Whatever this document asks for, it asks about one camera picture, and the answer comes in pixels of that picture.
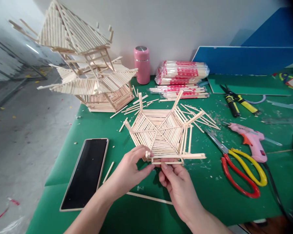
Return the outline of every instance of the black phone screen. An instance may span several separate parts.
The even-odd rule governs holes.
[[[97,190],[108,139],[84,142],[61,210],[84,208]]]

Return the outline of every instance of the pliers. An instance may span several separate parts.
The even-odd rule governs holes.
[[[208,130],[205,129],[205,132],[209,135],[209,137],[216,143],[216,145],[218,146],[218,148],[223,152],[224,157],[221,158],[221,163],[222,163],[222,167],[224,169],[225,175],[226,177],[229,179],[229,181],[233,184],[233,186],[235,186],[242,194],[250,197],[250,198],[258,198],[260,197],[260,190],[258,188],[257,185],[259,186],[266,186],[267,185],[267,177],[265,172],[263,171],[263,169],[261,168],[261,166],[254,160],[252,159],[252,157],[248,156],[247,154],[236,150],[236,149],[231,149],[229,150],[227,147],[225,147],[223,144],[220,143],[220,141],[217,140],[217,138],[210,133]],[[250,160],[254,166],[256,167],[259,175],[260,175],[260,182],[254,177],[254,175],[252,174],[252,172],[250,171],[250,169],[248,168],[248,166],[245,164],[245,162],[236,154],[239,153],[243,156],[245,156],[248,160]],[[228,154],[231,154],[232,156],[234,156],[242,165],[242,167],[245,169],[245,171],[247,172],[247,174],[252,178],[252,180],[255,181],[255,184],[249,177],[247,177],[243,172],[241,172],[230,160]],[[240,175],[244,180],[246,180],[251,187],[253,188],[254,192],[253,193],[249,193],[246,192],[243,188],[241,188],[232,178],[232,176],[230,175],[229,169],[228,169],[228,165],[238,174]]]
[[[228,88],[227,85],[226,85],[226,87],[220,85],[220,87],[226,93],[225,98],[226,98],[226,101],[228,103],[228,106],[229,106],[229,108],[231,110],[231,113],[232,113],[233,117],[237,118],[237,117],[240,117],[241,116],[240,111],[239,111],[237,105],[235,104],[235,101],[237,101],[242,106],[244,106],[246,109],[248,109],[250,112],[252,112],[253,115],[259,115],[259,114],[261,114],[259,110],[257,110],[255,107],[253,107],[247,101],[245,101],[242,98],[241,95],[237,95],[236,93],[232,92]]]

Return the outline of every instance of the gray concrete floor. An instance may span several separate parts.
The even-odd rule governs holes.
[[[26,231],[80,106],[72,95],[36,89],[58,77],[52,70],[47,81],[27,83],[0,110],[0,214],[9,205],[0,218],[0,231],[21,217],[21,231],[17,233]],[[19,201],[20,206],[9,202],[8,197]]]

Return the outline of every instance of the red scissor handle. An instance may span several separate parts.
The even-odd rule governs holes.
[[[233,184],[233,186],[235,186],[241,193],[243,193],[244,195],[250,197],[250,198],[259,198],[260,197],[260,190],[257,187],[257,185],[250,179],[248,178],[242,171],[240,171],[230,160],[228,154],[224,154],[224,157],[221,158],[221,162],[222,162],[222,167],[224,168],[225,171],[225,175],[226,177],[230,180],[230,182]],[[241,188],[231,177],[229,170],[228,170],[228,166],[227,166],[227,162],[229,164],[229,166],[236,172],[238,173],[243,179],[245,179],[253,188],[254,193],[249,193],[246,192],[243,188]]]

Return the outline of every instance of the red and yellow scissors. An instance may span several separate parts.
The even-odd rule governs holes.
[[[208,130],[206,130],[206,133],[209,135],[209,137],[216,143],[216,145],[218,146],[218,148],[223,152],[224,157],[221,158],[221,162],[222,162],[222,167],[224,169],[225,175],[226,177],[229,179],[229,181],[233,184],[233,186],[235,186],[241,193],[243,193],[244,195],[250,197],[250,198],[258,198],[260,197],[260,191],[258,186],[266,186],[267,185],[267,177],[265,172],[263,171],[263,169],[261,168],[261,166],[249,155],[247,155],[246,153],[243,153],[237,149],[232,148],[231,150],[229,150],[227,147],[225,147],[223,144],[220,143],[220,141],[217,140],[217,138],[210,133]],[[236,154],[240,154],[242,156],[244,156],[245,158],[247,158],[248,160],[251,161],[251,163],[256,167],[259,176],[260,176],[260,181],[258,181],[255,176],[253,175],[253,173],[251,172],[251,170],[248,168],[248,166],[246,165],[246,163]],[[257,184],[255,184],[249,177],[247,177],[243,172],[241,172],[230,160],[228,154],[231,154],[232,156],[234,156],[239,163],[242,165],[242,167],[244,168],[244,170],[246,171],[246,173],[249,175],[249,177]],[[254,192],[253,193],[249,193],[246,192],[243,188],[241,188],[231,177],[229,170],[228,170],[228,165],[237,173],[239,174],[244,180],[246,180],[251,187],[253,188]]]

